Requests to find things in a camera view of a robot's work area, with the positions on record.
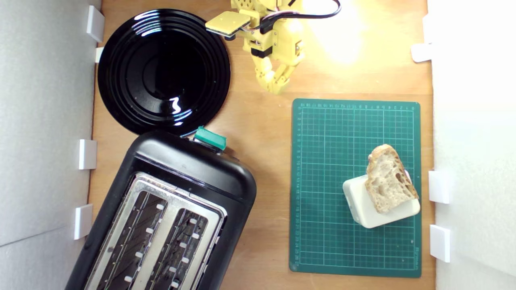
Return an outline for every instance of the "bread crust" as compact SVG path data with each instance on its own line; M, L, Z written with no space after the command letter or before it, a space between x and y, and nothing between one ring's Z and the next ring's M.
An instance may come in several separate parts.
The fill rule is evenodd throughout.
M373 193L375 192L374 186L372 185L372 182L375 178L373 176L373 169L379 165L378 159L381 155L383 155L385 153L391 154L394 156L394 159L395 159L394 163L398 166L399 173L401 175L401 178L403 179L403 183L405 184L406 188L409 190L409 192L413 195L413 197L415 199L419 198L419 195L417 194L417 191L416 191L414 185L412 184L412 182L410 182L410 179L405 174L405 167L403 166L403 163L401 162L396 150L389 144L380 145L380 146L374 148L374 150L371 152L371 154L368 157L369 164L367 165L367 169L366 169L367 180L365 182L365 188L367 189L367 193L369 194L371 200L373 201L376 211L379 213L386 213L390 210L390 208L388 208L387 210L382 210L379 207L379 204L375 202L375 199L373 197Z

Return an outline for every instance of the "cable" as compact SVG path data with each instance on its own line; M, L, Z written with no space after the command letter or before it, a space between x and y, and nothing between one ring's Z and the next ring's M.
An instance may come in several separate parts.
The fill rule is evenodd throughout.
M324 18L330 18L335 15L337 15L341 11L341 3L338 0L333 0L335 3L337 3L337 9L330 13L330 14L323 14L323 15L313 15L313 14L282 14L282 15L274 15L269 19L269 21L273 21L273 23L281 18L298 18L298 19L324 19Z
M262 18L260 25L258 25L256 27L253 27L253 28L243 28L242 27L242 30L244 30L244 31L255 31L255 30L264 28L266 26L272 27L277 20L285 19L285 18L296 18L296 19L325 19L325 18L330 18L330 17L333 17L333 16L337 15L341 11L341 8L342 8L341 7L341 3L339 2L339 0L332 0L332 1L337 3L337 9L334 12L330 13L330 14L322 14L322 15L300 14L298 11L294 11L294 10L275 11L275 12L273 12L271 14L265 15Z

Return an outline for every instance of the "toaster slot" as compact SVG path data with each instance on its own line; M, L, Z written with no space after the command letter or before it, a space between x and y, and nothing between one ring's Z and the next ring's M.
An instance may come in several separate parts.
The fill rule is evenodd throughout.
M166 206L166 200L146 191L138 194L116 245L107 249L111 257L97 289L131 285Z
M178 211L147 283L147 290L181 287L191 261L204 257L204 253L195 254L207 224L208 219L199 214L184 208Z

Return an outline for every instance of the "white wall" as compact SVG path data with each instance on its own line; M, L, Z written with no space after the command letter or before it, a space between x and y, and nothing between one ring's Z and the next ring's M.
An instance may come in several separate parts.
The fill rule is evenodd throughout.
M451 192L436 204L452 250L437 289L516 289L515 5L429 0L434 163Z
M60 289L84 241L79 139L91 138L89 2L0 1L0 289Z

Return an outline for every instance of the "white block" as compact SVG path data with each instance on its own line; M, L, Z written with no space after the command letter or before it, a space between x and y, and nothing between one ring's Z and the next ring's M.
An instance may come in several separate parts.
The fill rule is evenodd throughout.
M421 205L419 200L413 199L391 209L388 213L378 213L365 188L366 180L367 175L363 175L346 180L342 186L353 219L365 228L379 227L380 225L401 220L420 212Z
M86 33L97 42L104 40L104 16L93 5L90 5L88 10Z
M81 139L79 141L79 169L96 168L96 141Z
M80 239L86 236L91 230L92 221L93 204L87 204L81 207L76 207L73 239Z
M450 262L450 230L430 225L430 254L446 263Z
M428 172L428 191L430 201L450 203L449 184L446 181L446 176L441 172Z
M415 62L423 62L432 59L432 44L416 43L410 47L412 60Z
M104 51L103 47L97 47L95 51L95 63L100 62L100 57L102 56L102 52Z

